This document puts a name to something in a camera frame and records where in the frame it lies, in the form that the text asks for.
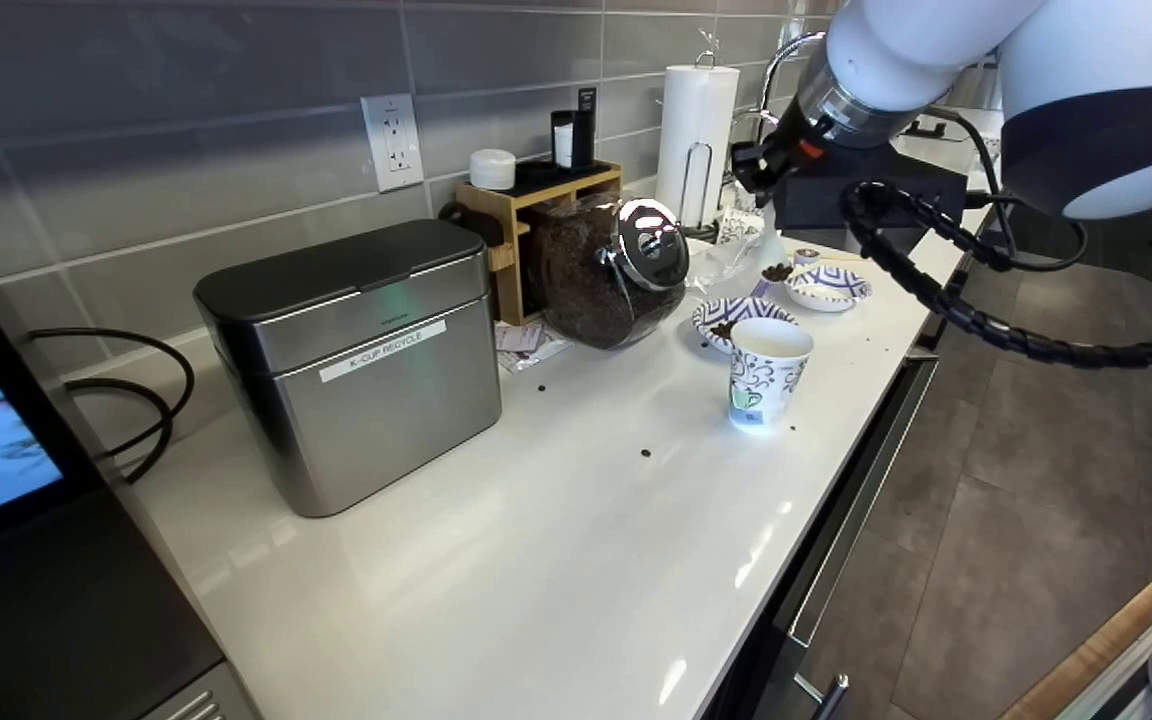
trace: paper towel roll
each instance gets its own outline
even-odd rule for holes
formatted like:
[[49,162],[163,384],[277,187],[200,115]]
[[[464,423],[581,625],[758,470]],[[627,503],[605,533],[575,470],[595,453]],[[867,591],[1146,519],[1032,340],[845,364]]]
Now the paper towel roll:
[[667,63],[656,194],[685,227],[714,224],[735,107],[735,67]]

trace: cord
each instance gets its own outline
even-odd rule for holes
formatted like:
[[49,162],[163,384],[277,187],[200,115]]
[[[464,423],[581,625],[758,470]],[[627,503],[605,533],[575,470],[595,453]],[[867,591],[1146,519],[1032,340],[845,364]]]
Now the cord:
[[114,380],[114,376],[93,376],[93,380],[69,380],[66,393],[132,393],[140,399],[147,399],[159,420],[152,420],[143,433],[104,448],[101,454],[121,454],[143,438],[156,435],[152,453],[132,468],[127,484],[140,481],[173,443],[173,433],[176,433],[176,415],[184,411],[184,405],[192,399],[195,393],[195,373],[190,364],[184,351],[176,351],[173,344],[156,340],[156,337],[143,337],[143,331],[123,331],[123,329],[34,329],[25,340],[80,340],[80,337],[104,337],[104,340],[127,340],[127,344],[147,344],[163,354],[176,358],[182,369],[182,396],[176,405],[168,405],[159,393],[143,389],[143,384],[132,384],[132,380]]
[[1005,183],[1002,183],[1002,177],[998,177],[998,169],[993,169],[993,151],[988,151],[982,127],[976,127],[966,110],[954,110],[954,107],[926,107],[926,115],[954,121],[954,122],[961,122],[961,127],[969,130],[969,138],[972,138],[972,147],[976,147],[976,155],[982,155],[982,169],[986,169],[993,215],[1002,218],[1002,235],[1005,235],[1005,243],[1007,243],[1007,266],[1021,266],[1021,270],[1066,270],[1066,266],[1074,266],[1074,263],[1090,250],[1090,243],[1091,243],[1090,227],[1075,224],[1075,218],[1070,218],[1074,231],[1075,231],[1075,249],[1074,249],[1070,257],[1059,257],[1059,258],[1051,258],[1051,263],[1024,258],[1024,257],[1021,257],[1016,227],[1013,227],[1013,212],[1007,212],[1007,206],[1021,203],[1021,198],[1016,198],[1016,194],[1005,194]]
[[933,206],[928,198],[922,198],[907,187],[897,187],[888,179],[866,179],[845,194],[845,215],[854,224],[854,235],[866,243],[866,257],[872,257],[905,290],[912,290],[926,307],[933,307],[935,316],[954,320],[958,329],[966,329],[969,337],[982,337],[993,347],[1005,351],[1021,351],[1028,358],[1045,358],[1045,364],[1074,364],[1074,369],[1149,369],[1152,364],[1152,340],[1146,344],[1070,344],[1070,340],[1051,340],[1028,329],[1013,329],[1002,316],[982,313],[976,305],[943,290],[933,275],[926,275],[905,250],[897,250],[883,235],[881,235],[881,206],[888,203],[905,203],[912,206],[935,235],[954,238],[954,243],[969,243],[982,249],[986,257],[1002,257],[998,249],[982,243],[969,227],[961,227],[954,215],[943,215],[941,206]]

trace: white countertop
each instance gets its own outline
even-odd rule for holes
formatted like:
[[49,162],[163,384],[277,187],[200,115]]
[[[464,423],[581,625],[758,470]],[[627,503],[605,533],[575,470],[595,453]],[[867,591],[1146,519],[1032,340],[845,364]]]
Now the white countertop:
[[[916,263],[943,281],[958,250]],[[855,313],[802,316],[776,438],[723,423],[687,294],[633,347],[509,376],[495,428],[331,519],[289,510],[239,411],[138,495],[273,720],[695,715],[926,325],[861,266]]]

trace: metal bread box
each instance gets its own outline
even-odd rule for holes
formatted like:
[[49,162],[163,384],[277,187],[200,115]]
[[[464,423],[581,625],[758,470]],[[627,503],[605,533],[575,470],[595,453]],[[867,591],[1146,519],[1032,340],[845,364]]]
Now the metal bread box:
[[195,298],[302,514],[343,510],[501,415],[490,258],[456,224],[223,266]]

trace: white cup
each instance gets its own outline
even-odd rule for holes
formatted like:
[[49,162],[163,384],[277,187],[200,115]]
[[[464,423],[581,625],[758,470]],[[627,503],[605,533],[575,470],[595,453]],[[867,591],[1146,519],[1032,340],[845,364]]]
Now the white cup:
[[811,337],[793,320],[752,316],[734,329],[729,423],[740,433],[779,433],[789,396],[802,384]]

